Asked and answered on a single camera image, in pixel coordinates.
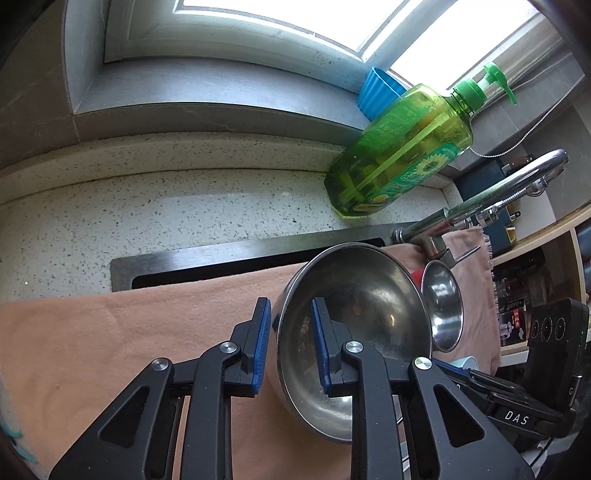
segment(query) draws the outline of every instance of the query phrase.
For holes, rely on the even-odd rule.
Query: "green pump head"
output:
[[[501,69],[494,63],[490,62],[484,65],[484,71],[484,78],[480,82],[476,83],[472,79],[462,80],[453,88],[455,92],[462,96],[470,109],[473,112],[476,112],[482,107],[482,105],[484,105],[484,102],[486,102],[486,94],[484,93],[484,90],[493,83],[498,83],[509,96],[511,103],[517,105],[517,99],[507,85],[507,79]]]

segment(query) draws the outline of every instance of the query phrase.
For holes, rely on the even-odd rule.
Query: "window pane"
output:
[[[273,18],[358,51],[401,3],[402,0],[380,0],[371,8],[360,8],[357,2],[342,0],[184,0],[183,5],[224,8]]]
[[[445,90],[536,13],[527,0],[458,0],[391,68]]]

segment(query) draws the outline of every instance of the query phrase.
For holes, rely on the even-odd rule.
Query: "pink cloth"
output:
[[[493,373],[501,350],[484,238],[471,229],[446,241],[455,256],[482,248],[453,270],[465,327],[458,347],[436,356],[474,355],[481,370]],[[413,245],[386,250],[411,271],[426,262]],[[299,268],[0,305],[0,374],[41,466],[48,472],[152,359],[184,361],[227,340],[252,316],[256,298],[274,301]],[[307,430],[267,383],[256,398],[232,401],[232,454],[236,480],[349,478],[350,447]]]

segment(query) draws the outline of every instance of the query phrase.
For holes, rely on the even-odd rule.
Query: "product box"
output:
[[[499,336],[501,346],[525,342],[525,299],[499,304]]]

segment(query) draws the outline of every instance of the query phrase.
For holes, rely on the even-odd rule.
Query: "blue cup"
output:
[[[405,87],[385,71],[373,67],[365,77],[357,97],[357,106],[373,122],[404,92],[406,92]]]

